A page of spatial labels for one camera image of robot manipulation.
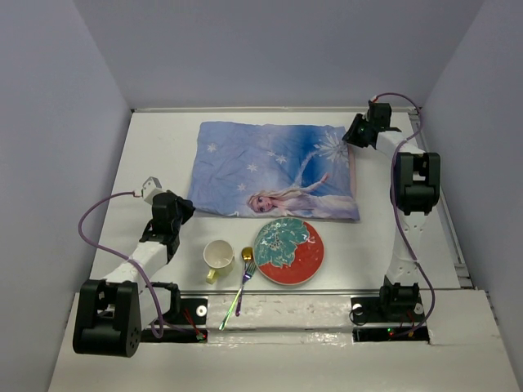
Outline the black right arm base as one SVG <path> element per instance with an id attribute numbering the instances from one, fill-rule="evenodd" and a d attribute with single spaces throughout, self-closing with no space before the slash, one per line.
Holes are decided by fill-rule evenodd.
<path id="1" fill-rule="evenodd" d="M 385 282 L 377 295 L 351 298 L 356 343 L 430 340 L 419 286 Z"/>

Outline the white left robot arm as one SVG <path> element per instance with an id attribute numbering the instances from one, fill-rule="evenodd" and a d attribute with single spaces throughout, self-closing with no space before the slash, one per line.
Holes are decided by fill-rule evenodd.
<path id="1" fill-rule="evenodd" d="M 122 262 L 105 277 L 88 279 L 80 288 L 73 334 L 77 354 L 130 358 L 145 329 L 161 339 L 166 323 L 180 315 L 179 287 L 151 279 L 171 262 L 180 245 L 181 227 L 195 208 L 190 200 L 171 191 L 147 200 L 151 218 L 131 255 L 93 245 Z"/>

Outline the blue princess print cloth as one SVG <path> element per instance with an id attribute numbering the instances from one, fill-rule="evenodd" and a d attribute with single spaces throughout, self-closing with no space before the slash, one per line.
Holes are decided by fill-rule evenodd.
<path id="1" fill-rule="evenodd" d="M 344 127 L 204 122 L 189 198 L 220 216 L 358 221 Z"/>

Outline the iridescent fork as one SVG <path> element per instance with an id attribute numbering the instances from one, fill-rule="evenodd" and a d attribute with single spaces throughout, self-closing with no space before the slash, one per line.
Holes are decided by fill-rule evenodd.
<path id="1" fill-rule="evenodd" d="M 227 310 L 227 313 L 226 313 L 224 319 L 221 321 L 221 324 L 218 328 L 220 331 L 223 331 L 226 328 L 226 324 L 228 323 L 230 316 L 233 314 L 233 311 L 236 309 L 236 306 L 239 302 L 239 298 L 244 290 L 244 286 L 253 277 L 255 270 L 256 270 L 256 263 L 254 261 L 249 261 L 246 264 L 244 275 L 242 277 L 242 282 L 239 286 L 239 290 L 237 291 L 235 298 L 230 305 L 230 308 Z"/>

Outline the red and teal plate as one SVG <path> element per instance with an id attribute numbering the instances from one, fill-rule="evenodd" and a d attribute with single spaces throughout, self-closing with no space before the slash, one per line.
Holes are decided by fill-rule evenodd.
<path id="1" fill-rule="evenodd" d="M 308 222 L 282 217 L 270 221 L 253 243 L 257 269 L 273 283 L 298 286 L 311 280 L 324 261 L 324 243 Z"/>

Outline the gold spoon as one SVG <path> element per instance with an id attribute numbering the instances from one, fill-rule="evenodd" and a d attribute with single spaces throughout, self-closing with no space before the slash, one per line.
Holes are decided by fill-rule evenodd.
<path id="1" fill-rule="evenodd" d="M 243 248 L 242 252 L 241 252 L 241 256 L 242 256 L 243 261 L 244 261 L 244 276 L 242 277 L 242 283 L 241 283 L 241 286 L 240 286 L 240 289 L 239 289 L 239 298 L 238 298 L 237 305 L 236 305 L 236 308 L 235 308 L 235 316 L 236 317 L 239 317 L 240 316 L 240 312 L 241 312 L 241 303 L 242 303 L 242 295 L 243 295 L 244 285 L 248 281 L 248 279 L 247 279 L 247 270 L 248 270 L 248 267 L 253 262 L 253 248 L 252 247 L 245 247 L 245 248 Z"/>

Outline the pale yellow mug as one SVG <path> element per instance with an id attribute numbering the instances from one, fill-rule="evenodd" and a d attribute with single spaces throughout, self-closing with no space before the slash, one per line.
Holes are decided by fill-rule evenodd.
<path id="1" fill-rule="evenodd" d="M 214 284 L 219 278 L 227 276 L 235 267 L 235 252 L 225 240 L 215 240 L 203 250 L 203 260 L 208 267 L 207 284 Z"/>

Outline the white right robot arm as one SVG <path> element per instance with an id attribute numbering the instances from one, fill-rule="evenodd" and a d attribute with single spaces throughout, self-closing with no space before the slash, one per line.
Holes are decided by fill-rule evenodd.
<path id="1" fill-rule="evenodd" d="M 392 108 L 369 102 L 365 114 L 357 114 L 343 137 L 348 145 L 372 147 L 390 159 L 390 201 L 396 233 L 391 262 L 377 296 L 352 300 L 351 321 L 399 323 L 414 315 L 421 305 L 419 280 L 427 275 L 418 259 L 426 220 L 440 200 L 440 155 L 426 152 L 391 125 Z"/>

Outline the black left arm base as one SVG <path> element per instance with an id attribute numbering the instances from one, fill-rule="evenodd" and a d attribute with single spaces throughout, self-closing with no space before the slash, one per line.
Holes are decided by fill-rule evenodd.
<path id="1" fill-rule="evenodd" d="M 206 343 L 208 298 L 184 296 L 175 283 L 154 282 L 152 286 L 163 312 L 163 335 L 158 338 L 151 331 L 149 322 L 157 316 L 157 310 L 146 288 L 140 295 L 141 341 L 173 344 Z M 154 326 L 159 328 L 159 322 L 154 320 Z"/>

